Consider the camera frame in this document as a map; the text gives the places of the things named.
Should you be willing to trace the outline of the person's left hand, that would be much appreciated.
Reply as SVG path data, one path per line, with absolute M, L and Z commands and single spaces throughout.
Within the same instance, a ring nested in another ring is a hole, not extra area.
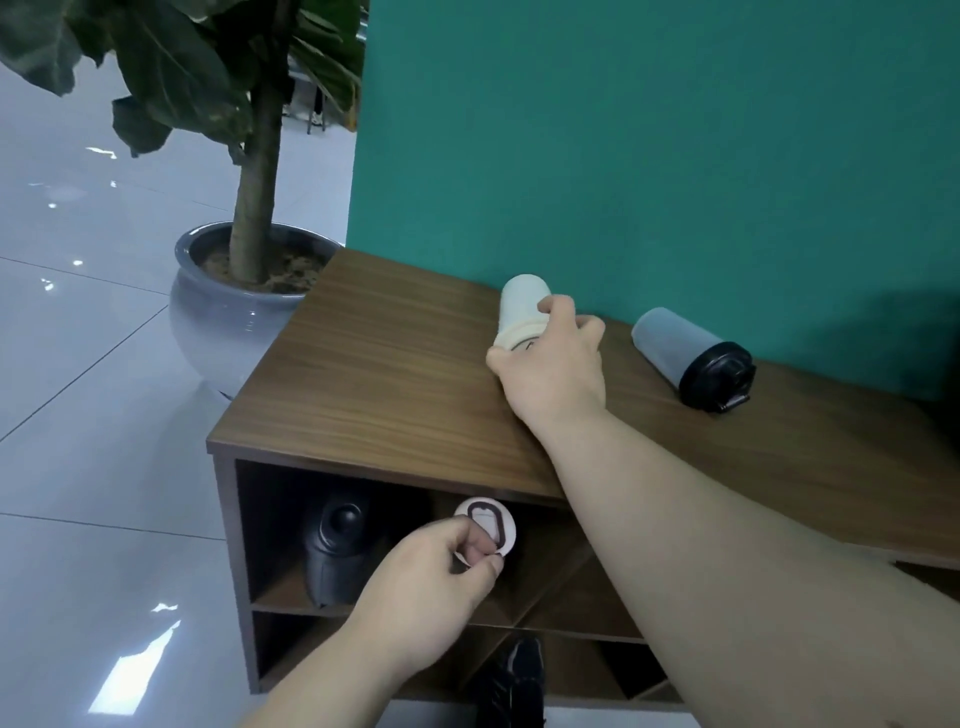
M 415 628 L 436 641 L 439 660 L 482 603 L 458 598 L 456 576 L 494 553 L 488 534 L 464 516 L 417 528 L 378 565 L 347 620 Z

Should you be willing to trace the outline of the person's right hand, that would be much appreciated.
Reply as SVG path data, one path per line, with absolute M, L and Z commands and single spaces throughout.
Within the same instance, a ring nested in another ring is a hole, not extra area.
M 544 333 L 523 349 L 525 361 L 512 375 L 497 375 L 512 412 L 539 440 L 559 426 L 606 408 L 606 383 L 599 348 L 574 341 L 574 299 L 550 295 L 538 305 L 549 315 Z

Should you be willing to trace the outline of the white tumbler with brown-ringed lid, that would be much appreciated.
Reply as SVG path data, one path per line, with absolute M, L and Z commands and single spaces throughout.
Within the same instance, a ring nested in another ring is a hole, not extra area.
M 518 528 L 514 516 L 503 503 L 494 498 L 473 496 L 463 500 L 452 515 L 468 518 L 482 528 L 497 546 L 495 553 L 504 559 L 516 545 Z

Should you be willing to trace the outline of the white tumbler with cream lid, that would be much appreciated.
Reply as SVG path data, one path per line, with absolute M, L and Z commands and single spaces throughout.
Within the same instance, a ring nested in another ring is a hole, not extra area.
M 509 279 L 499 297 L 497 333 L 493 346 L 505 351 L 529 349 L 544 334 L 549 315 L 539 310 L 549 297 L 547 283 L 532 273 Z

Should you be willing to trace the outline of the person's left forearm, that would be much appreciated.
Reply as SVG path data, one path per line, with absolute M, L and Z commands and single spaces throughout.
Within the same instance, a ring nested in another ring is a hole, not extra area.
M 375 728 L 400 687 L 439 655 L 436 640 L 416 628 L 353 615 L 239 728 Z

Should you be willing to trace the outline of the person's right forearm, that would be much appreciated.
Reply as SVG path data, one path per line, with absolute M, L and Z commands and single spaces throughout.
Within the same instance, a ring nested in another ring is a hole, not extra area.
M 522 418 L 703 728 L 960 728 L 960 602 L 603 408 Z

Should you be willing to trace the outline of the grey tumbler with black lid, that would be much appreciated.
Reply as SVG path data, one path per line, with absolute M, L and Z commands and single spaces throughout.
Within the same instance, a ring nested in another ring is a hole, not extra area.
M 640 316 L 631 340 L 684 406 L 723 414 L 750 400 L 757 366 L 750 352 L 738 343 L 664 307 Z

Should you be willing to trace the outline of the brown wooden cabinet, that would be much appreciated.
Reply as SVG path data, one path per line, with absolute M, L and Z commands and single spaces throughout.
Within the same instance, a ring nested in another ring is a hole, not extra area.
M 486 367 L 498 293 L 338 252 L 207 439 L 250 691 L 265 694 L 343 625 L 308 595 L 306 518 L 336 491 L 390 536 L 488 496 L 514 516 L 505 570 L 462 637 L 400 698 L 467 701 L 515 639 L 543 647 L 546 704 L 682 711 L 678 688 L 570 513 L 548 457 Z M 630 324 L 602 342 L 607 406 L 734 491 L 894 563 L 960 602 L 960 449 L 918 404 L 761 363 L 750 399 L 684 406 Z

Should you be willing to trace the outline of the person's black shoe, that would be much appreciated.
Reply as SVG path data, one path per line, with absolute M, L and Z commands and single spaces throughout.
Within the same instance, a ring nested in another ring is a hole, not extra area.
M 546 666 L 537 637 L 520 637 L 474 683 L 474 728 L 545 728 Z

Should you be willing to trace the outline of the grey ceramic plant pot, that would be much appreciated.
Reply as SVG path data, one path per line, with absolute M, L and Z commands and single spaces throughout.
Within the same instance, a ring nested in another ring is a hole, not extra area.
M 270 281 L 239 287 L 227 276 L 232 223 L 197 226 L 174 246 L 174 339 L 209 387 L 232 400 L 344 245 L 308 229 L 273 224 Z

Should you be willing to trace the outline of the green fiddle-leaf plant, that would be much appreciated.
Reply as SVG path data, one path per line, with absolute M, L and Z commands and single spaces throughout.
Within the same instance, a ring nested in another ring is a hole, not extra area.
M 115 56 L 125 97 L 115 134 L 133 157 L 174 130 L 224 146 L 240 168 L 222 271 L 265 289 L 291 66 L 356 128 L 371 0 L 0 0 L 0 63 L 56 96 L 82 58 Z

